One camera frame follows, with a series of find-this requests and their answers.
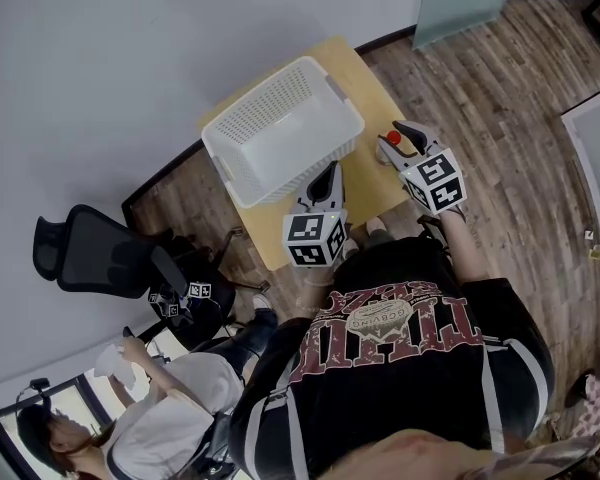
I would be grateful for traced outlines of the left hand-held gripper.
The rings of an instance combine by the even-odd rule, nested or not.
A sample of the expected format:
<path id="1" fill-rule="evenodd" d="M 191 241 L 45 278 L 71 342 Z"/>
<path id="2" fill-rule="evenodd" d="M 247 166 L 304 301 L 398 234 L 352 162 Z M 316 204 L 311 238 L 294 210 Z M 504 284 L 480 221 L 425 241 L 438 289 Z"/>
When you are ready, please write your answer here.
<path id="1" fill-rule="evenodd" d="M 343 170 L 338 161 L 297 190 L 284 216 L 282 245 L 295 267 L 330 267 L 347 239 Z"/>

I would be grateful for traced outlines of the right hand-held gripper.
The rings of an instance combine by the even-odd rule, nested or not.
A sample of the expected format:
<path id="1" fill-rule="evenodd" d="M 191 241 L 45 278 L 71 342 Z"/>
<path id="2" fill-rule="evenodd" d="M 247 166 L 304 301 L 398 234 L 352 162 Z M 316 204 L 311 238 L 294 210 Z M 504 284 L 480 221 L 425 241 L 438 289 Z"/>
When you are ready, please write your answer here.
<path id="1" fill-rule="evenodd" d="M 387 137 L 378 136 L 377 160 L 400 171 L 409 195 L 427 214 L 439 215 L 463 203 L 466 188 L 461 169 L 449 148 L 439 152 L 437 134 L 414 121 L 393 121 L 392 125 L 418 152 L 404 153 Z M 420 155 L 429 157 L 420 161 Z"/>

